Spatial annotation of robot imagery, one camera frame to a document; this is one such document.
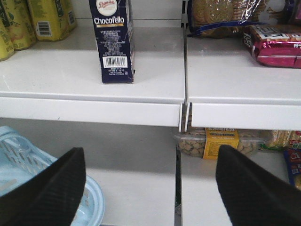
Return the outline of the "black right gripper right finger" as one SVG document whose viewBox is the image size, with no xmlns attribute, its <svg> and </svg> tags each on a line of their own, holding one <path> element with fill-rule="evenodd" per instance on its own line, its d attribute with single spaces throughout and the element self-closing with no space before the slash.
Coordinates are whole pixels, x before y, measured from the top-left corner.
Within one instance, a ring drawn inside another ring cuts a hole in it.
<svg viewBox="0 0 301 226">
<path fill-rule="evenodd" d="M 229 145 L 219 148 L 216 183 L 234 226 L 299 226 L 301 192 Z"/>
</svg>

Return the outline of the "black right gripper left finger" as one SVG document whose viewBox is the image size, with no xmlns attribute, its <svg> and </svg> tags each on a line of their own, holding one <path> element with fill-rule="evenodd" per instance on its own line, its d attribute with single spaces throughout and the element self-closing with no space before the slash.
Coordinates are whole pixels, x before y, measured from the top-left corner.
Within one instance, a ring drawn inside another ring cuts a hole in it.
<svg viewBox="0 0 301 226">
<path fill-rule="evenodd" d="M 86 183 L 84 150 L 75 147 L 0 198 L 2 226 L 69 226 Z"/>
</svg>

